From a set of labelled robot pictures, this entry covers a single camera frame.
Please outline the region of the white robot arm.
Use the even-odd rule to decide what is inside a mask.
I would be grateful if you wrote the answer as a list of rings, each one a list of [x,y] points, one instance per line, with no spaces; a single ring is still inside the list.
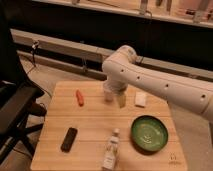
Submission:
[[[123,45],[106,58],[104,88],[122,95],[128,85],[190,110],[213,123],[213,83],[139,67],[136,51]]]

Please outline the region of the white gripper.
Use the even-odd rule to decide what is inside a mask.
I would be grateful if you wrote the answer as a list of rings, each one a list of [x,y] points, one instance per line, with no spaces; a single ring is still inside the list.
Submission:
[[[128,87],[127,83],[123,83],[115,79],[109,78],[105,81],[105,87],[112,93],[118,95],[117,102],[120,108],[126,106],[126,95],[124,93]]]

